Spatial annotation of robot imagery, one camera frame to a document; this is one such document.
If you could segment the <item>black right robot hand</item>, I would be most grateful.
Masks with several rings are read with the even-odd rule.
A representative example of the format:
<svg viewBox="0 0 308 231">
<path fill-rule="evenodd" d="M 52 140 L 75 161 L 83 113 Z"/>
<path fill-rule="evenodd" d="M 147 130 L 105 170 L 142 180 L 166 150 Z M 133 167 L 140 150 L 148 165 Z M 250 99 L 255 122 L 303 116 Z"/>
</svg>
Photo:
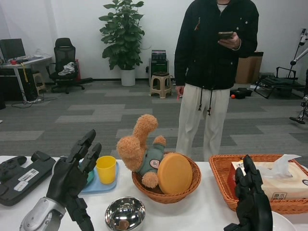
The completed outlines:
<svg viewBox="0 0 308 231">
<path fill-rule="evenodd" d="M 231 223 L 224 231 L 271 231 L 273 218 L 270 202 L 262 190 L 262 177 L 252 158 L 243 158 L 244 170 L 235 171 L 235 195 L 239 199 L 236 214 L 239 224 Z"/>
</svg>

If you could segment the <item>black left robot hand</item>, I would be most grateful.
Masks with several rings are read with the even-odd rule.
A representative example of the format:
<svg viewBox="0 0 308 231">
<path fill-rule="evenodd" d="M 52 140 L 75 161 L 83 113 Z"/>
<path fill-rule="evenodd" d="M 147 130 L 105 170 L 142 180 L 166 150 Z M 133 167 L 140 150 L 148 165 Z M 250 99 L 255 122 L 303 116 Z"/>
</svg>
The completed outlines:
<svg viewBox="0 0 308 231">
<path fill-rule="evenodd" d="M 54 165 L 46 194 L 67 210 L 82 231 L 94 230 L 86 212 L 87 204 L 78 195 L 85 188 L 89 173 L 94 170 L 102 149 L 102 145 L 97 143 L 89 150 L 95 137 L 96 131 L 90 130 L 74 144 L 68 157 L 60 157 Z"/>
</svg>

